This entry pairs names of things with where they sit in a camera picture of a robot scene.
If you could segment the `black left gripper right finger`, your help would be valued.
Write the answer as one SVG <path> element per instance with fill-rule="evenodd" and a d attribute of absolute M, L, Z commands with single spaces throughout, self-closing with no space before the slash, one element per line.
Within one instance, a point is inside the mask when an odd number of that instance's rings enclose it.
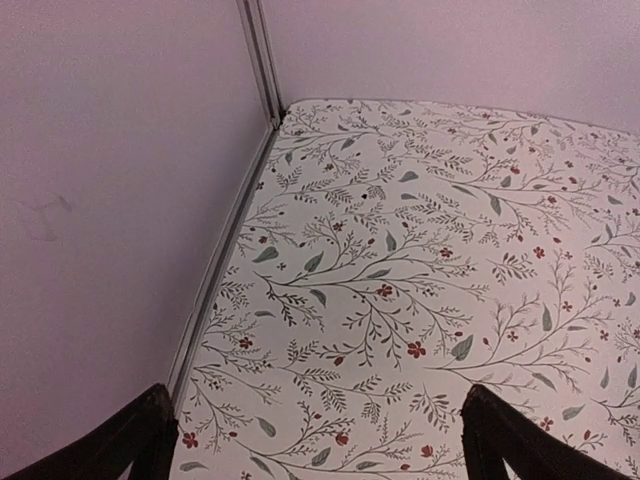
<path fill-rule="evenodd" d="M 468 391 L 461 409 L 467 477 L 507 479 L 624 479 L 609 466 L 564 444 L 481 384 Z"/>

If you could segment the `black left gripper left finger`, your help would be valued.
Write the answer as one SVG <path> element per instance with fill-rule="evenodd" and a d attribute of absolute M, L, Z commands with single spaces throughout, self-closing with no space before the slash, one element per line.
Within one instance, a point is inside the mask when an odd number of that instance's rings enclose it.
<path fill-rule="evenodd" d="M 170 394 L 156 383 L 82 438 L 7 478 L 167 479 L 177 439 Z"/>

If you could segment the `floral patterned table mat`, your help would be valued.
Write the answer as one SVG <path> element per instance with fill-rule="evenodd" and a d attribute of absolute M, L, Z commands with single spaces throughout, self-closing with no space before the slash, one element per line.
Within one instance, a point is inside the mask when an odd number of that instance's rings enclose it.
<path fill-rule="evenodd" d="M 476 383 L 638 477 L 638 136 L 294 103 L 210 306 L 172 477 L 462 479 Z"/>

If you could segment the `left aluminium frame post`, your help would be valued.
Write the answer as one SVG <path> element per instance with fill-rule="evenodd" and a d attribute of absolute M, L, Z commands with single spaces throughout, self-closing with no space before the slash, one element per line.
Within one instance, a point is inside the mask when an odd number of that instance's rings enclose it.
<path fill-rule="evenodd" d="M 286 114 L 286 108 L 277 78 L 263 2 L 238 0 L 236 4 L 263 110 L 269 124 L 278 129 Z"/>

